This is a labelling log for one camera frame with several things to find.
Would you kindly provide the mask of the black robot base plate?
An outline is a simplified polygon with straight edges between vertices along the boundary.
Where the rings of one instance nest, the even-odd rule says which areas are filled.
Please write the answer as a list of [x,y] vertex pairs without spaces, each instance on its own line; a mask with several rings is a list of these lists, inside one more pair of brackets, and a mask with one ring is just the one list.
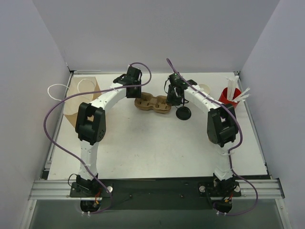
[[236,179],[215,177],[84,180],[68,183],[70,197],[80,198],[81,210],[201,210],[229,212],[232,199],[240,197]]

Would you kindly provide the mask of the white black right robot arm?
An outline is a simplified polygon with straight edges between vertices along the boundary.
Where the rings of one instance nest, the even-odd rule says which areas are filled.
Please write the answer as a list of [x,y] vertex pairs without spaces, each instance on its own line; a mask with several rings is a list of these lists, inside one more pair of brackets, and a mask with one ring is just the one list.
[[207,136],[215,145],[219,154],[214,170],[214,187],[226,189],[234,185],[234,174],[230,165],[228,152],[238,134],[238,127],[232,117],[236,117],[232,105],[213,99],[201,91],[200,86],[193,80],[184,81],[177,73],[168,76],[168,92],[166,102],[181,106],[176,111],[176,116],[181,120],[188,120],[191,111],[185,107],[190,102],[198,107],[207,117]]

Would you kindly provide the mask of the pulp cup carrier tray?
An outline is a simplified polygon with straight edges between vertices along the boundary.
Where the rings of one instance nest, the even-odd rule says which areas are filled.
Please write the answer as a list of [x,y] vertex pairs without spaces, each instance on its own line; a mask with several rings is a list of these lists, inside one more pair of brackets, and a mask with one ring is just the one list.
[[164,95],[153,96],[150,93],[141,93],[140,98],[135,98],[134,105],[144,111],[153,110],[156,113],[167,114],[172,105],[167,103],[167,97]]

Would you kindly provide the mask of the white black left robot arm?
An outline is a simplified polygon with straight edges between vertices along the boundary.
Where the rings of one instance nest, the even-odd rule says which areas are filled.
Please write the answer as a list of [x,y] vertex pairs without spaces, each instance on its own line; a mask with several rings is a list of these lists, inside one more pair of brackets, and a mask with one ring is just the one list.
[[106,134],[106,113],[123,98],[141,97],[140,69],[129,66],[127,73],[113,80],[108,91],[90,103],[81,103],[78,110],[75,131],[81,144],[81,165],[76,184],[87,196],[96,194],[99,183],[97,153],[99,142]]

